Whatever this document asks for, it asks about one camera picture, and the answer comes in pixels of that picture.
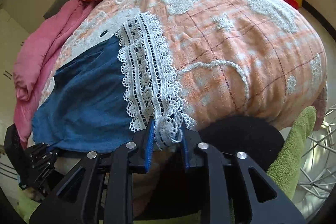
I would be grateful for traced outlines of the orange white patterned bedspread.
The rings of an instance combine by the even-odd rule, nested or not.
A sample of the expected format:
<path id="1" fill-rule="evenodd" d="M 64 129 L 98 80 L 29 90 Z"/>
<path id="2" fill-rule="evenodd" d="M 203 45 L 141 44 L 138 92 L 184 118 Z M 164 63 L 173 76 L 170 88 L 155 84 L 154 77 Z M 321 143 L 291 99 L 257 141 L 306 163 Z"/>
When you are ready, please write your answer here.
<path id="1" fill-rule="evenodd" d="M 283 0 L 104 0 L 67 39 L 55 69 L 117 35 L 121 113 L 197 128 L 232 115 L 277 129 L 313 106 L 325 118 L 327 58 L 309 22 Z"/>

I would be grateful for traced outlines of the pink folded quilt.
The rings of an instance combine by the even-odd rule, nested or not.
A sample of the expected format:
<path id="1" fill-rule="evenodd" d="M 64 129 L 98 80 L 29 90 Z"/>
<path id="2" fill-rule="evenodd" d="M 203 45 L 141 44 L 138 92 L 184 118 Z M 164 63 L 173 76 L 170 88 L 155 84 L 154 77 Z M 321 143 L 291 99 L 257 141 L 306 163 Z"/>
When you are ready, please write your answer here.
<path id="1" fill-rule="evenodd" d="M 63 44 L 82 24 L 95 4 L 81 0 L 66 2 L 57 14 L 46 19 L 24 42 L 14 64 L 17 103 L 14 124 L 23 148 L 27 147 L 42 90 Z"/>

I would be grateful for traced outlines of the green fleece right sleeve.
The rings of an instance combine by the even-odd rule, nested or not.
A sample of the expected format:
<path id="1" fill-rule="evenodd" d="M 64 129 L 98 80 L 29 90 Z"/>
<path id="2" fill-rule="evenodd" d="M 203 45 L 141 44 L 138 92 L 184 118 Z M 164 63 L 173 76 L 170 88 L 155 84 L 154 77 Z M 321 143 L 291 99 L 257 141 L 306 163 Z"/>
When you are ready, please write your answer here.
<path id="1" fill-rule="evenodd" d="M 292 124 L 285 143 L 266 174 L 292 199 L 299 180 L 301 158 L 307 137 L 313 131 L 316 110 L 306 107 Z"/>

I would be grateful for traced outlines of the cream wardrobe doors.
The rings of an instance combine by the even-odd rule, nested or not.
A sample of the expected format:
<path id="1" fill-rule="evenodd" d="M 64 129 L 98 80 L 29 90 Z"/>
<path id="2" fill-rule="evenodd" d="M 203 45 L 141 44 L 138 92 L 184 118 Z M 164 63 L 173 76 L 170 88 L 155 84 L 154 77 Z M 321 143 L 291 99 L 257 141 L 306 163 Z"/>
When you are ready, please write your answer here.
<path id="1" fill-rule="evenodd" d="M 5 10 L 1 9 L 1 145 L 6 130 L 13 124 L 16 95 L 14 63 L 29 33 Z"/>

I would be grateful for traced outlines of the blue denim lace-trimmed pants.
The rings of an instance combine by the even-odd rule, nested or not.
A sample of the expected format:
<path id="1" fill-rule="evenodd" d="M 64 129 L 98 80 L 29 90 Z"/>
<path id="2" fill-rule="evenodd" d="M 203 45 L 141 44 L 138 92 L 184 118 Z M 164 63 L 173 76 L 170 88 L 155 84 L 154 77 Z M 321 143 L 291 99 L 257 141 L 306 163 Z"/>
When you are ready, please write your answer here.
<path id="1" fill-rule="evenodd" d="M 110 152 L 154 120 L 166 148 L 193 127 L 159 18 L 128 19 L 115 34 L 59 68 L 32 121 L 33 140 L 68 151 Z"/>

